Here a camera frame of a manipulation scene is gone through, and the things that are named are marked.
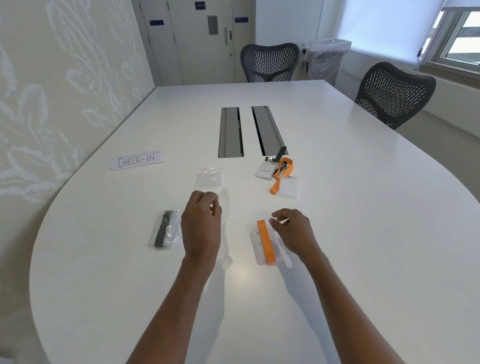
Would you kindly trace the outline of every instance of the hand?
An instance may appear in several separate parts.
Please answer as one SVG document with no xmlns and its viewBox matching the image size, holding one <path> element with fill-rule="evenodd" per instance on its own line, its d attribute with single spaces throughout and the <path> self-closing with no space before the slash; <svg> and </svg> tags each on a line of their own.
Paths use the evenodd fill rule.
<svg viewBox="0 0 480 364">
<path fill-rule="evenodd" d="M 321 253 L 308 217 L 296 209 L 288 208 L 275 211 L 272 216 L 276 220 L 271 218 L 270 225 L 278 232 L 285 246 L 298 255 L 300 260 L 305 262 L 310 256 Z"/>
<path fill-rule="evenodd" d="M 194 191 L 181 216 L 185 258 L 189 261 L 215 265 L 220 248 L 222 208 L 213 192 Z"/>
</svg>

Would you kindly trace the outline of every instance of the window shade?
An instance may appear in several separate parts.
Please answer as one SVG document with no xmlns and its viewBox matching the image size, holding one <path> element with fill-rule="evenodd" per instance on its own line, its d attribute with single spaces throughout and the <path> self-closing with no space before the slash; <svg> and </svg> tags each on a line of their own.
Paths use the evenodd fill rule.
<svg viewBox="0 0 480 364">
<path fill-rule="evenodd" d="M 447 0 L 444 9 L 464 8 L 464 10 L 480 9 L 480 0 Z"/>
<path fill-rule="evenodd" d="M 379 58 L 417 64 L 444 0 L 346 0 L 338 38 Z"/>
</svg>

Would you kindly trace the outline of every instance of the orange lanyard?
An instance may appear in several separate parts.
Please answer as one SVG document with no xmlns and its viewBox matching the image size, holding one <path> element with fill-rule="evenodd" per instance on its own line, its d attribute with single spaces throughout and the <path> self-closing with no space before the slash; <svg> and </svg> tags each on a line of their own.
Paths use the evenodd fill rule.
<svg viewBox="0 0 480 364">
<path fill-rule="evenodd" d="M 286 162 L 288 165 L 287 169 L 282 173 L 282 163 Z M 270 189 L 271 194 L 276 194 L 278 192 L 278 189 L 280 187 L 280 177 L 281 176 L 288 176 L 290 173 L 293 171 L 293 160 L 287 157 L 283 157 L 279 163 L 278 163 L 279 169 L 278 171 L 273 175 L 273 178 L 276 179 L 276 182 L 274 186 Z"/>
</svg>

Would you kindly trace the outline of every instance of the patterned wall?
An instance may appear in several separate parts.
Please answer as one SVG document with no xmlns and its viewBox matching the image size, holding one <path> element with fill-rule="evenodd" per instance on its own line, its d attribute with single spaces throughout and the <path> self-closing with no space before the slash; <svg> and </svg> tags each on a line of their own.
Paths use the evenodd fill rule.
<svg viewBox="0 0 480 364">
<path fill-rule="evenodd" d="M 130 0 L 0 0 L 0 357 L 47 363 L 28 300 L 39 224 L 153 88 Z"/>
</svg>

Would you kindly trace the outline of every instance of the gray panel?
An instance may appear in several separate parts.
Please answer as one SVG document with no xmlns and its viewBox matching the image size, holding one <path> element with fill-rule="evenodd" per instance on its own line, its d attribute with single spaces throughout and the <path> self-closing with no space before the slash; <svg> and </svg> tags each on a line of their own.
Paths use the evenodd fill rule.
<svg viewBox="0 0 480 364">
<path fill-rule="evenodd" d="M 218 18 L 216 15 L 207 16 L 208 21 L 208 34 L 211 36 L 218 35 Z"/>
<path fill-rule="evenodd" d="M 276 156 L 285 144 L 276 127 L 270 108 L 268 106 L 253 106 L 252 112 L 262 154 L 264 156 Z"/>
<path fill-rule="evenodd" d="M 243 157 L 239 108 L 222 108 L 218 157 Z"/>
</svg>

